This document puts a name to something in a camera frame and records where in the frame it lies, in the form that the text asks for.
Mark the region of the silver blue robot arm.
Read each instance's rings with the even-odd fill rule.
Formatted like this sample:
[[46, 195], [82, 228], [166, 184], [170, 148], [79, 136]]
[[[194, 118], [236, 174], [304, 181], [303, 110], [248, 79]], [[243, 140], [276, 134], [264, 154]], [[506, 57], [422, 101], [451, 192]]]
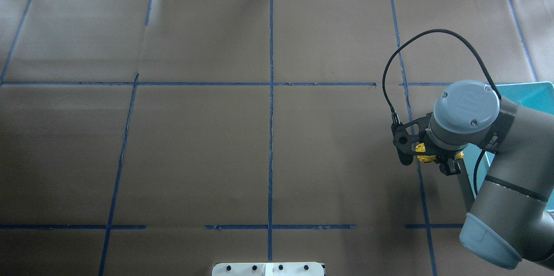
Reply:
[[513, 270], [522, 260], [553, 269], [554, 118], [497, 94], [477, 80], [452, 83], [427, 128], [441, 147], [474, 144], [494, 158], [466, 215], [461, 244]]

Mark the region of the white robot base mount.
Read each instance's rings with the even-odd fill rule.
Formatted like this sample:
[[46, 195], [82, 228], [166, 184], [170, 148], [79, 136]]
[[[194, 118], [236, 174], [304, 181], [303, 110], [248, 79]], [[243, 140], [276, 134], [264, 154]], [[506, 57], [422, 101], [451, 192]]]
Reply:
[[218, 263], [212, 276], [325, 276], [324, 264], [318, 262]]

